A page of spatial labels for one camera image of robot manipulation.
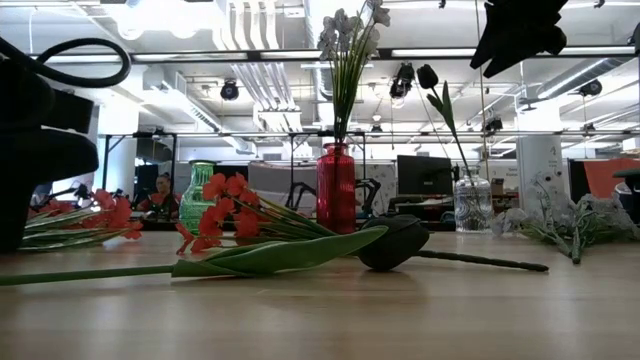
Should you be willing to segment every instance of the desk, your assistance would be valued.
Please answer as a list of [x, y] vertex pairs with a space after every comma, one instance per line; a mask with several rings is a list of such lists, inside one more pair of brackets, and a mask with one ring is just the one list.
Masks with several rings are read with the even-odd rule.
[[[112, 249], [0, 257], [26, 273], [173, 263], [175, 233]], [[640, 247], [603, 245], [574, 267], [527, 239], [435, 234], [428, 249], [541, 262], [549, 274], [356, 259], [265, 279], [165, 275], [0, 288], [0, 358], [640, 358]]]

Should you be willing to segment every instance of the computer monitor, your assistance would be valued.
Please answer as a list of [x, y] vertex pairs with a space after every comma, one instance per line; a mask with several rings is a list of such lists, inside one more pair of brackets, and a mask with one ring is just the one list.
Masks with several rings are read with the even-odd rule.
[[398, 196], [453, 195], [451, 160], [398, 155]]

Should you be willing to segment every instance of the black cable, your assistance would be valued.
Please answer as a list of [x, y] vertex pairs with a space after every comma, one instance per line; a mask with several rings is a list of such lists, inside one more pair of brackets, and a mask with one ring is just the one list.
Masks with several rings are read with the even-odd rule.
[[[67, 51], [73, 48], [87, 45], [105, 46], [113, 51], [122, 59], [122, 67], [115, 75], [105, 78], [83, 78], [79, 76], [73, 76], [65, 74], [61, 71], [50, 68], [44, 63], [52, 56], [59, 54], [63, 51]], [[85, 87], [85, 88], [105, 88], [117, 85], [124, 81], [129, 72], [131, 72], [131, 57], [129, 54], [118, 44], [105, 39], [98, 38], [83, 38], [71, 41], [65, 41], [58, 45], [55, 45], [42, 53], [36, 60], [33, 60], [30, 56], [20, 51], [15, 46], [11, 45], [5, 39], [0, 37], [0, 54], [4, 54], [9, 59], [13, 60], [22, 67], [42, 75], [51, 80], [55, 80], [67, 85]]]

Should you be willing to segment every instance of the tulip stem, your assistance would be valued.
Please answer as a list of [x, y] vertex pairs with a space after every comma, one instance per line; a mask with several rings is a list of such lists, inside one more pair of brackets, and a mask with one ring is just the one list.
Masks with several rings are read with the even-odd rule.
[[171, 274], [174, 265], [147, 266], [122, 269], [69, 271], [60, 273], [0, 276], [0, 286], [38, 284], [58, 281], [104, 279], [123, 276]]

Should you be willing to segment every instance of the white column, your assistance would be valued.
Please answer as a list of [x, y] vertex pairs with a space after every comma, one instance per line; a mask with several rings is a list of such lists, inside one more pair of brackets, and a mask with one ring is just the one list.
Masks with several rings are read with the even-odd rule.
[[[98, 134], [131, 134], [138, 131], [138, 107], [135, 104], [114, 95], [114, 97], [100, 106]], [[113, 147], [118, 141], [111, 138], [109, 146]], [[100, 167], [95, 174], [94, 189], [102, 188], [104, 172], [104, 155], [106, 139], [99, 138], [97, 142]], [[107, 163], [107, 191], [122, 189], [124, 194], [133, 196], [135, 177], [135, 158], [138, 141], [125, 138], [109, 152]]]
[[[533, 104], [534, 110], [518, 109], [517, 128], [525, 131], [562, 130], [560, 110], [556, 100]], [[528, 136], [517, 141], [518, 174], [520, 178], [520, 207], [539, 207], [539, 200], [530, 191], [535, 180], [544, 181], [545, 187], [555, 186], [564, 191], [561, 136]]]

